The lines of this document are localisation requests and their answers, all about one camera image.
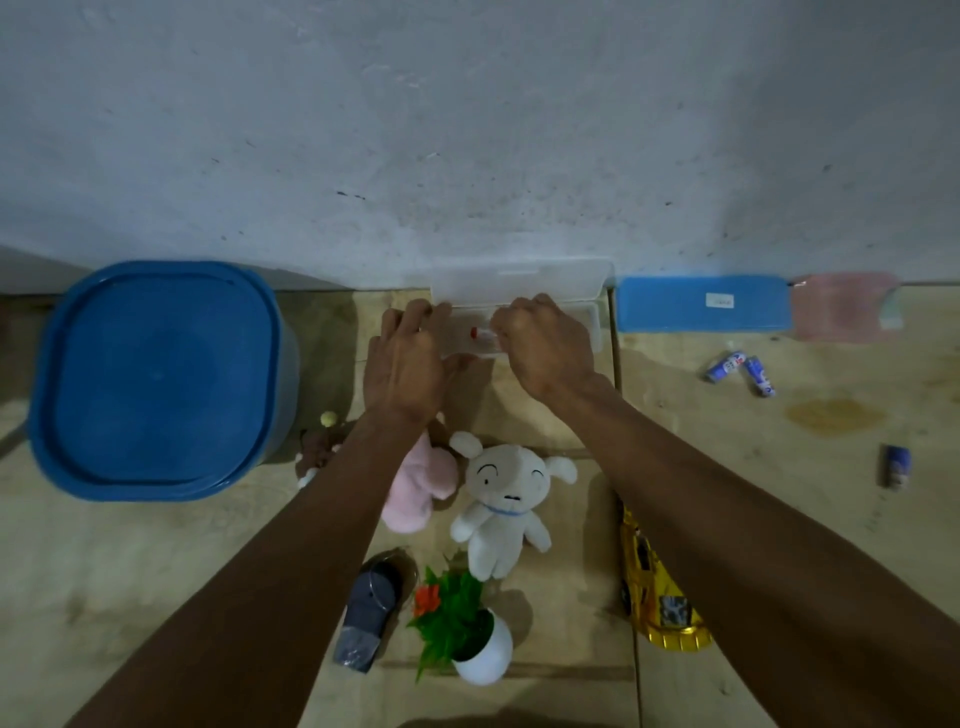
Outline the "yellow toy car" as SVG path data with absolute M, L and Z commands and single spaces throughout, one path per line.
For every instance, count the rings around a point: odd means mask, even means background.
M 634 630 L 653 646 L 693 653 L 714 636 L 654 551 L 633 514 L 618 499 L 621 600 Z

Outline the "pink plush toy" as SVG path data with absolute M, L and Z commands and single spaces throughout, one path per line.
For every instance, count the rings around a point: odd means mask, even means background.
M 381 521 L 393 533 L 424 530 L 435 503 L 452 497 L 458 486 L 456 458 L 446 448 L 431 443 L 424 431 L 404 457 L 381 512 Z

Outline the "clear plastic box lid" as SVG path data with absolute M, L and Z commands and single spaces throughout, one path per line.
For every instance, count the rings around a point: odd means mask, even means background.
M 517 298 L 533 299 L 541 293 L 566 305 L 596 299 L 614 277 L 613 263 L 602 258 L 471 263 L 437 269 L 429 290 L 434 301 L 461 309 L 506 306 Z

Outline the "artificial plant in white pot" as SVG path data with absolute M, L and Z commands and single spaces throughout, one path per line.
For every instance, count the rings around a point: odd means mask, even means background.
M 496 619 L 482 603 L 484 583 L 468 569 L 441 573 L 429 566 L 414 589 L 407 627 L 422 642 L 414 681 L 452 669 L 478 656 L 494 636 Z

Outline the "large blue lidded container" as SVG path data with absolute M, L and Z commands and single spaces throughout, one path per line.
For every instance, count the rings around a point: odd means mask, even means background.
M 294 426 L 300 357 L 258 273 L 217 261 L 128 261 L 54 306 L 27 435 L 61 491 L 91 502 L 215 495 Z

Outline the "clear plastic storage box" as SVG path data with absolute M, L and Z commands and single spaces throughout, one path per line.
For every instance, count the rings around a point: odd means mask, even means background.
M 506 306 L 506 303 L 479 307 L 452 306 L 450 317 L 438 334 L 438 346 L 441 353 L 445 356 L 470 354 L 481 359 L 504 358 L 505 354 L 501 351 L 488 351 L 481 346 L 477 346 L 470 337 L 470 330 L 475 326 L 488 328 L 495 311 Z M 561 305 L 559 308 L 584 326 L 589 335 L 591 350 L 594 354 L 599 353 L 603 346 L 598 303 L 596 301 L 573 301 Z

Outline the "brown plush toy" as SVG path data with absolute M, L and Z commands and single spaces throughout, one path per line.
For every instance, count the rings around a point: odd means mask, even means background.
M 298 452 L 294 456 L 296 489 L 306 488 L 327 467 L 347 440 L 353 425 L 342 421 L 334 410 L 326 410 L 315 427 L 299 433 Z

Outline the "person's left hand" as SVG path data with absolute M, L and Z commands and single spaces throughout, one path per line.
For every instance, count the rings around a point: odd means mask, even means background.
M 440 412 L 450 384 L 442 383 L 439 334 L 450 318 L 449 302 L 411 300 L 388 308 L 380 332 L 369 339 L 364 374 L 366 412 L 424 431 Z

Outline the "pink plastic case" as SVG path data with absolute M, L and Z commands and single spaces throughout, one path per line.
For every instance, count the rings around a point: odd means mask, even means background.
M 905 327 L 893 273 L 815 273 L 790 284 L 793 335 L 801 342 L 870 344 Z

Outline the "white plush dog toy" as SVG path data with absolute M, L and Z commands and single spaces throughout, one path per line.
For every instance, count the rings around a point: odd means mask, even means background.
M 525 544 L 548 552 L 551 536 L 535 509 L 547 499 L 553 480 L 576 483 L 574 462 L 542 458 L 517 444 L 484 447 L 466 431 L 455 432 L 449 445 L 466 459 L 463 489 L 470 503 L 454 519 L 450 536 L 466 545 L 470 574 L 480 582 L 502 580 L 520 561 Z

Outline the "person's right forearm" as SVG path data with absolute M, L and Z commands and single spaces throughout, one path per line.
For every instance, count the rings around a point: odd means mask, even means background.
M 960 623 L 642 415 L 603 377 L 566 380 L 545 401 L 776 724 L 960 728 Z

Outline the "person's left forearm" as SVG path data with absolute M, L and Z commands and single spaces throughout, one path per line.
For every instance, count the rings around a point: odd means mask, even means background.
M 402 461 L 436 413 L 379 405 L 64 728 L 297 728 Z

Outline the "blue flat plastic case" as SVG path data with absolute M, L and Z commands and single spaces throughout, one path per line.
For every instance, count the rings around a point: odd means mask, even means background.
M 776 333 L 793 328 L 788 282 L 778 276 L 632 276 L 614 292 L 626 334 Z

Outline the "person's right hand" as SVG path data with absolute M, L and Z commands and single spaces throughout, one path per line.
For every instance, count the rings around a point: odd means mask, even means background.
M 523 389 L 559 415 L 594 382 L 594 352 L 588 331 L 547 294 L 518 297 L 514 334 L 519 353 L 507 356 Z

